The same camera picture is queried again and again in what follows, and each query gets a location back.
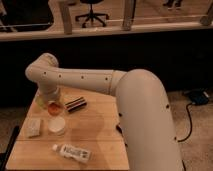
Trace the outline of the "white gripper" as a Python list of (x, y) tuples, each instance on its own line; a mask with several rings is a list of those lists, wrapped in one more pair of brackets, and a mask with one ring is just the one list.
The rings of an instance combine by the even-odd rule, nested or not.
[(46, 106), (51, 102), (60, 100), (60, 89), (58, 87), (50, 90), (38, 90), (37, 95), (41, 95)]

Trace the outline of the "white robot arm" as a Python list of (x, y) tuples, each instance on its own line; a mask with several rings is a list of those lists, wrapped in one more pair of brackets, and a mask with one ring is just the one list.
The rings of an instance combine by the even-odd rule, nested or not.
[(130, 171), (183, 171), (168, 96), (152, 72), (65, 69), (54, 55), (44, 53), (27, 66), (25, 75), (46, 102), (59, 97), (61, 85), (115, 97)]

